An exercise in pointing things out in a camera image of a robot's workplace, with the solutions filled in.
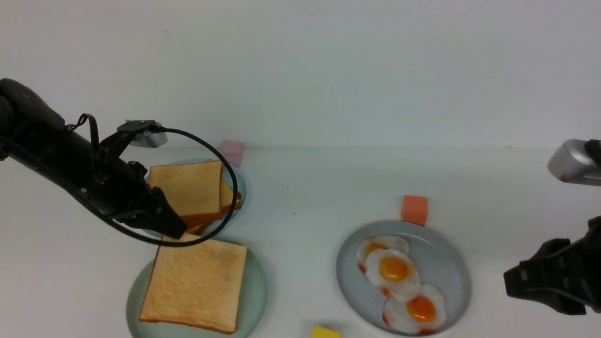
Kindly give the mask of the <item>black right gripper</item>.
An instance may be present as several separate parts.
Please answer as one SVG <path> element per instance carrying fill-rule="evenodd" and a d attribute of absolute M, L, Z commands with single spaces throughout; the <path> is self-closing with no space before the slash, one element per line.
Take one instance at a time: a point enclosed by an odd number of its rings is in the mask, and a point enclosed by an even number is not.
<path fill-rule="evenodd" d="M 503 274 L 509 297 L 544 304 L 568 316 L 601 311 L 601 218 L 582 239 L 552 239 Z"/>

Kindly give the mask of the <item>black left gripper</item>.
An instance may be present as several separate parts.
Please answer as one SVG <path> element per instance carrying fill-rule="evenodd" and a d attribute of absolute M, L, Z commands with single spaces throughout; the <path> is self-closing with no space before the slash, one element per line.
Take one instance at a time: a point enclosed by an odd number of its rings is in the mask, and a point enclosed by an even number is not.
<path fill-rule="evenodd" d="M 163 190 L 150 188 L 145 180 L 147 172 L 139 162 L 126 163 L 118 158 L 102 163 L 88 155 L 76 155 L 70 160 L 70 192 L 84 207 L 107 220 L 141 225 L 141 229 L 180 239 L 187 225 Z"/>

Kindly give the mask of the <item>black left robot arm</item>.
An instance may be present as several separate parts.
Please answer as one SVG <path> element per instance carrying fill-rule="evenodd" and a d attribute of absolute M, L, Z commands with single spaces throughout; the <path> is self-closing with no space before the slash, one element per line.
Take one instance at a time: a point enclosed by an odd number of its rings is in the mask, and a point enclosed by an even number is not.
<path fill-rule="evenodd" d="M 96 120 L 83 114 L 74 124 L 51 109 L 33 90 L 1 80 L 1 158 L 28 167 L 66 190 L 101 220 L 178 239 L 186 223 L 160 188 L 145 180 L 146 168 L 120 156 L 138 136 L 159 147 L 167 137 L 155 121 L 130 121 L 99 140 Z"/>

